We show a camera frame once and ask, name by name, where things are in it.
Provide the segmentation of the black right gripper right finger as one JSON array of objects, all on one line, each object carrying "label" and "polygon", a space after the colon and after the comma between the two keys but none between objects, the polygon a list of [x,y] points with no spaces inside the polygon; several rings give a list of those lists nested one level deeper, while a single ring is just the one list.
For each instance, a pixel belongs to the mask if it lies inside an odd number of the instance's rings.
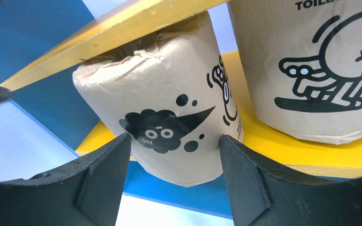
[{"label": "black right gripper right finger", "polygon": [[362,226],[362,177],[305,174],[229,135],[221,136],[220,156],[237,226]]}]

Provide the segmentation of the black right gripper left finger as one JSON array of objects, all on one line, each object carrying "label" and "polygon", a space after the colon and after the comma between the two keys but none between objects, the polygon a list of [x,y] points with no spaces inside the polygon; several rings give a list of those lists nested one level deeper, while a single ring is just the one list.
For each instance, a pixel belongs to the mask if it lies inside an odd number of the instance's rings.
[{"label": "black right gripper left finger", "polygon": [[0,226],[114,226],[130,155],[122,134],[30,179],[0,182]]}]

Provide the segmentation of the blue pink yellow shelf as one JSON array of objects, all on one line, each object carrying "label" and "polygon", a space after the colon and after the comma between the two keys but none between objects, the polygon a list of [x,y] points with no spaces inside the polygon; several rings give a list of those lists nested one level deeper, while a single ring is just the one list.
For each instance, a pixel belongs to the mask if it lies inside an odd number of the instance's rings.
[{"label": "blue pink yellow shelf", "polygon": [[[127,0],[91,13],[81,0],[0,1],[0,83],[43,78],[75,66],[104,49],[157,31],[204,10],[227,15],[223,0]],[[295,139],[266,126],[248,98],[239,54],[221,48],[245,130],[244,144],[296,170],[329,179],[362,176],[362,138],[345,145]]]}]

